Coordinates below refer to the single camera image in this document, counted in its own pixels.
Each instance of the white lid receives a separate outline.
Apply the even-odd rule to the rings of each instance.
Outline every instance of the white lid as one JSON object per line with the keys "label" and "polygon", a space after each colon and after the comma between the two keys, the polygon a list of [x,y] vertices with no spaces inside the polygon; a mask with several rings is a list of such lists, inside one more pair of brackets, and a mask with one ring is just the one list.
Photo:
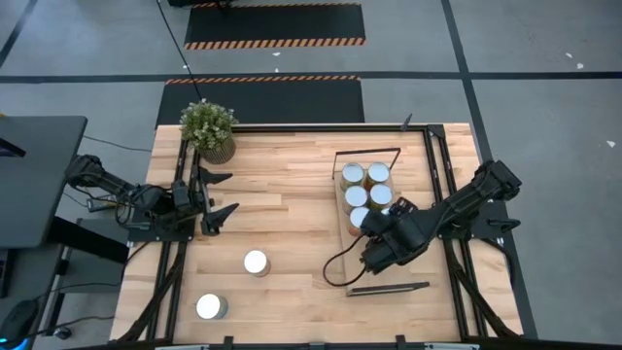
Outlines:
{"label": "white lid", "polygon": [[244,268],[250,273],[262,272],[267,263],[268,258],[262,251],[250,251],[246,257],[244,257]]}
{"label": "white lid", "polygon": [[363,179],[363,168],[356,163],[343,165],[343,177],[350,182],[358,182]]}
{"label": "white lid", "polygon": [[346,202],[352,206],[364,206],[367,203],[367,191],[361,186],[346,190]]}
{"label": "white lid", "polygon": [[389,204],[389,202],[393,198],[391,189],[388,186],[382,184],[374,185],[374,187],[371,188],[369,195],[371,195],[371,200],[381,205]]}
{"label": "white lid", "polygon": [[389,180],[389,167],[385,163],[372,163],[367,172],[369,177],[376,182]]}
{"label": "white lid", "polygon": [[360,228],[363,223],[363,219],[369,212],[369,209],[365,207],[354,208],[352,213],[350,213],[350,222],[356,228]]}
{"label": "white lid", "polygon": [[221,310],[221,300],[215,295],[205,295],[196,303],[196,313],[204,320],[210,320]]}

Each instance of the gray floor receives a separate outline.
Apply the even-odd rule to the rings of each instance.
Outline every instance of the gray floor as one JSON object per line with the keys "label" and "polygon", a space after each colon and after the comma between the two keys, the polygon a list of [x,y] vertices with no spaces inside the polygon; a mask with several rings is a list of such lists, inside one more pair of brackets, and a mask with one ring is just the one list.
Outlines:
{"label": "gray floor", "polygon": [[[285,0],[240,0],[277,3]],[[361,0],[367,45],[188,52],[197,73],[314,71],[456,72],[440,0]],[[622,70],[622,2],[616,0],[451,0],[471,72]],[[0,2],[0,45],[25,7]],[[178,39],[187,9],[165,13]],[[278,57],[272,53],[281,53]],[[1,76],[183,74],[152,0],[39,0]],[[622,344],[622,80],[476,81],[495,158],[523,180],[508,205],[538,334],[544,339]],[[8,115],[84,115],[86,134],[150,148],[163,83],[0,84]],[[371,123],[471,122],[455,80],[365,79]],[[607,141],[616,142],[611,148]],[[85,140],[82,153],[131,181],[144,180],[149,155]],[[68,191],[77,199],[84,197]],[[67,197],[58,214],[91,217]],[[61,320],[112,314],[116,296],[71,296]],[[111,324],[74,327],[37,348],[101,344]]]}

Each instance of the table leg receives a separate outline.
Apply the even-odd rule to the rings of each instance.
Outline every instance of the table leg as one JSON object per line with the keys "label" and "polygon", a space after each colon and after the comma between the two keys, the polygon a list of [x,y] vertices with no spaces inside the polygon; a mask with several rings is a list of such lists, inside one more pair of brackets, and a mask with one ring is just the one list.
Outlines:
{"label": "table leg", "polygon": [[48,240],[116,263],[125,263],[129,251],[123,243],[58,217],[53,218]]}

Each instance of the orange and black striped tape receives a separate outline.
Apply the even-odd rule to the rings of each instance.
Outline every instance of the orange and black striped tape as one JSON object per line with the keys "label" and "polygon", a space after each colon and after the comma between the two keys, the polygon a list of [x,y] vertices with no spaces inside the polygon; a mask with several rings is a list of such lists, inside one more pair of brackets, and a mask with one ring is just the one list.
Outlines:
{"label": "orange and black striped tape", "polygon": [[186,50],[305,48],[365,45],[365,38],[272,39],[186,43]]}
{"label": "orange and black striped tape", "polygon": [[166,84],[210,84],[210,83],[258,83],[258,82],[302,82],[327,80],[360,80],[357,76],[272,76],[272,77],[237,77],[237,78],[201,78],[201,79],[169,79]]}
{"label": "orange and black striped tape", "polygon": [[[248,5],[231,5],[231,8],[250,8],[250,7],[288,7],[288,6],[340,6],[340,5],[358,5],[360,6],[361,4],[358,3],[310,3],[310,4],[265,4],[265,5],[253,5],[253,4],[248,4]],[[198,9],[198,8],[204,8],[204,7],[216,7],[216,3],[209,3],[209,4],[198,4],[198,5],[194,5],[192,6],[193,9]]]}

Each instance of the wooden table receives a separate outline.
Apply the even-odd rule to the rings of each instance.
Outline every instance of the wooden table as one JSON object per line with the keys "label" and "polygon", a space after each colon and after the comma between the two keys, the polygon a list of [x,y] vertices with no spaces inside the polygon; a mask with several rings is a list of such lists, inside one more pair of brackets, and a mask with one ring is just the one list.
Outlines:
{"label": "wooden table", "polygon": [[[479,165],[467,123],[445,125],[458,188]],[[179,126],[161,126],[156,133],[147,182],[170,185],[180,144]],[[330,178],[336,151],[401,147],[393,170],[396,190],[420,208],[433,203],[432,182],[423,137],[398,132],[279,132],[236,134],[237,153],[224,165],[202,165],[233,178],[210,187],[218,207],[239,202],[222,234],[205,237],[198,229],[189,245],[184,271],[175,343],[393,342],[459,340],[442,244],[403,267],[422,290],[390,295],[346,297],[345,289],[322,277],[326,260],[341,251],[337,206]],[[440,151],[434,143],[437,163]],[[190,166],[191,152],[186,162]],[[346,161],[377,160],[362,156]],[[446,182],[441,170],[444,196]],[[479,241],[470,243],[481,294],[506,324],[521,331],[503,255]],[[263,278],[245,272],[245,253],[261,249],[272,270]],[[160,244],[152,243],[127,267],[111,338],[125,333],[152,296]],[[328,276],[343,281],[343,263]],[[227,298],[222,320],[201,320],[194,309],[207,293]],[[475,334],[470,301],[465,297],[469,330]],[[160,309],[158,336],[163,335],[166,300]]]}

